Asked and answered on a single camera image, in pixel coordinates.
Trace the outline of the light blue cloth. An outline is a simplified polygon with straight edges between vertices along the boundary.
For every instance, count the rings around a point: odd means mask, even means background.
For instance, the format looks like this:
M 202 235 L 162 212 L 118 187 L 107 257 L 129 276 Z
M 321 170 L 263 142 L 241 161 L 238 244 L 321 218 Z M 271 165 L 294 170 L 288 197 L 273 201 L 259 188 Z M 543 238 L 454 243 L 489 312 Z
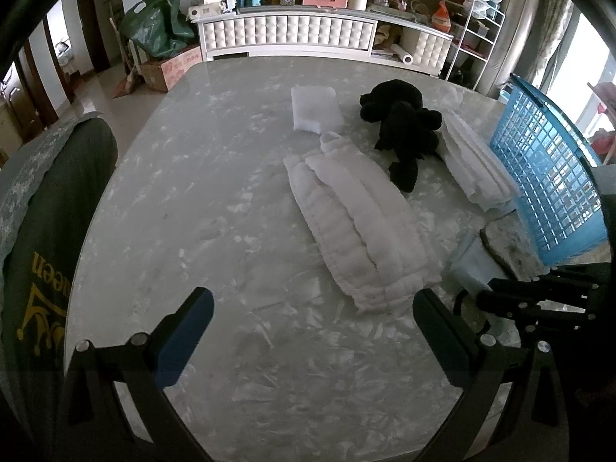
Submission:
M 447 274 L 471 296 L 481 291 L 491 291 L 489 284 L 493 278 L 507 279 L 476 231 L 464 235 L 449 258 Z

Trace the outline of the grey stained rag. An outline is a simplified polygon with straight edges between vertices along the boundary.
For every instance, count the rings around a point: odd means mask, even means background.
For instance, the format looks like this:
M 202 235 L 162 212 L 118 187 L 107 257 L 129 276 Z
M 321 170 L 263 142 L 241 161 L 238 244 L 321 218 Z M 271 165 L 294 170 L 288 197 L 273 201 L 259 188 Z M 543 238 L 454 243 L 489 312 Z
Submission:
M 532 281 L 549 271 L 516 212 L 489 222 L 479 235 L 484 248 L 509 278 Z

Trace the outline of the white quilted towel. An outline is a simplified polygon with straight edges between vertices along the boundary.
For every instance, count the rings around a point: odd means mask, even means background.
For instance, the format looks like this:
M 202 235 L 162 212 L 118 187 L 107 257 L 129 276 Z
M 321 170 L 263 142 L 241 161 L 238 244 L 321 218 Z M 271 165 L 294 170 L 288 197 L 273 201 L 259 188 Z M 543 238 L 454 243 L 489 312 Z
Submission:
M 295 202 L 357 310 L 389 311 L 442 280 L 417 215 L 381 167 L 336 132 L 284 160 Z

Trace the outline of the white cloth stack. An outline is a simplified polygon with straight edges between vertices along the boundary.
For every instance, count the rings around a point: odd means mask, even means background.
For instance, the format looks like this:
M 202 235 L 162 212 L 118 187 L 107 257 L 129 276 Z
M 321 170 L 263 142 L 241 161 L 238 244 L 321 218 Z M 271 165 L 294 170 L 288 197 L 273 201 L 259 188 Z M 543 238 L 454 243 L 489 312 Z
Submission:
M 516 200 L 518 184 L 484 139 L 451 110 L 442 117 L 437 153 L 469 202 L 486 212 Z

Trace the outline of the blue plastic laundry basket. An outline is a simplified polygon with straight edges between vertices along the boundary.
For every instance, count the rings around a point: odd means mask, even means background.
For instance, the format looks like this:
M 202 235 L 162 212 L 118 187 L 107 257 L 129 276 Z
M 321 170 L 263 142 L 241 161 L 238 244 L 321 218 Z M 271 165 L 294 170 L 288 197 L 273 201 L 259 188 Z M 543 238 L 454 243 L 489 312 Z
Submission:
M 586 253 L 608 238 L 591 176 L 600 159 L 566 114 L 514 74 L 490 147 L 518 184 L 518 210 L 543 264 Z

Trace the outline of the grey upholstered chair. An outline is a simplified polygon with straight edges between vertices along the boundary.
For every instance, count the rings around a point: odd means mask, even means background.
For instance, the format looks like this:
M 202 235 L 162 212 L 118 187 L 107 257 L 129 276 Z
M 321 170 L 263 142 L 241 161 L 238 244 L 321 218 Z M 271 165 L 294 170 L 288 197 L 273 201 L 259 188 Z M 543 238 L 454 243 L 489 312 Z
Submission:
M 1 387 L 22 409 L 56 397 L 82 243 L 118 160 L 93 112 L 22 146 L 1 170 Z

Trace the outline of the cardboard box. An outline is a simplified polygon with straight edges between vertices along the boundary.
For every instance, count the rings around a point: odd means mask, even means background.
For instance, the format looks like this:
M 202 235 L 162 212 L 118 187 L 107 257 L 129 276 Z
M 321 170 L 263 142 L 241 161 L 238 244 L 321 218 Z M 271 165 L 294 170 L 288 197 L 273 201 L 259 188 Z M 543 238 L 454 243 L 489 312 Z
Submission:
M 191 46 L 167 60 L 149 60 L 141 65 L 145 85 L 154 92 L 168 93 L 195 65 L 203 61 L 201 47 Z

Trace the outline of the small white foam pad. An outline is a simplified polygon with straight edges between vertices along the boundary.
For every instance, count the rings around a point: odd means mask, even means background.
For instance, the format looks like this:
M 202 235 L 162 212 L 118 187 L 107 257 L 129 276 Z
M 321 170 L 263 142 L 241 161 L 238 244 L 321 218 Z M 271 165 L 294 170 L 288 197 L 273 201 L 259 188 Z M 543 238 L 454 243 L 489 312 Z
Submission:
M 293 129 L 321 135 L 343 126 L 336 92 L 324 85 L 296 85 L 291 89 Z

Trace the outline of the white metal shelf rack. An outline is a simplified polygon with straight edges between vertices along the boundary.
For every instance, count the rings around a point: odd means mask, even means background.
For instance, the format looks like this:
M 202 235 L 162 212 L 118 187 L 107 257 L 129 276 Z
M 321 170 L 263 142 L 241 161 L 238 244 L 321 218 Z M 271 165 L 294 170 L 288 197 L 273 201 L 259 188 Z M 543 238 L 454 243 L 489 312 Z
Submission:
M 445 81 L 476 91 L 496 49 L 506 14 L 489 4 L 484 17 L 478 19 L 473 15 L 478 0 L 473 0 L 470 8 L 452 0 L 444 3 L 449 10 L 452 35 L 445 61 Z

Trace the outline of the white paper roll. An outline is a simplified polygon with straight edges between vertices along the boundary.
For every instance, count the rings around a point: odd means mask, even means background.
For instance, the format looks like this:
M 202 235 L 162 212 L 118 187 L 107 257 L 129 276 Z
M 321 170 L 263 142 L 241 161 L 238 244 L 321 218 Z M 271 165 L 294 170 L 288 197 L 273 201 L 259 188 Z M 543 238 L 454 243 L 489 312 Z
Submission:
M 393 55 L 396 56 L 402 64 L 406 66 L 410 66 L 413 64 L 413 56 L 405 49 L 403 49 L 400 45 L 391 45 L 390 52 L 393 53 Z

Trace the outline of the green plastic bag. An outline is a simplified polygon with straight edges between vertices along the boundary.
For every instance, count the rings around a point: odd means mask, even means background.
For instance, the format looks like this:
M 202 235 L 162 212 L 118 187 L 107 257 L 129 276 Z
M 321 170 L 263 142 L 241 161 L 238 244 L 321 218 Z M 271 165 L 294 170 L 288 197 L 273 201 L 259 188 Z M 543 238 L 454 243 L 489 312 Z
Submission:
M 170 59 L 198 41 L 180 4 L 181 0 L 141 0 L 125 13 L 119 32 L 153 59 Z

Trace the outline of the white tufted tv cabinet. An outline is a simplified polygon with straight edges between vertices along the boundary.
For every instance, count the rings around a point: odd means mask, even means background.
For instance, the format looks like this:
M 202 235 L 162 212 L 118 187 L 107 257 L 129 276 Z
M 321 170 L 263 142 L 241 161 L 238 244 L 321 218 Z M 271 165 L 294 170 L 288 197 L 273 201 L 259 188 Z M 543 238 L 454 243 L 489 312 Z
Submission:
M 360 10 L 272 6 L 202 18 L 201 54 L 207 62 L 233 54 L 308 56 L 356 60 L 440 75 L 452 36 L 406 19 Z M 400 45 L 413 56 L 406 66 L 390 52 Z

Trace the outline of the orange bag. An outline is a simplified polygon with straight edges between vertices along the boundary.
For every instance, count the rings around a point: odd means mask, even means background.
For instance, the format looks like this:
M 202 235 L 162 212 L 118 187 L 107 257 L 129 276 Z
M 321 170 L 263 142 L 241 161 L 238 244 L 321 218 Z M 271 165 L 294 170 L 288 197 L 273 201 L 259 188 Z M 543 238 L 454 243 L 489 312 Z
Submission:
M 444 33 L 449 33 L 451 30 L 451 19 L 447 9 L 445 0 L 440 0 L 439 8 L 431 17 L 431 27 Z

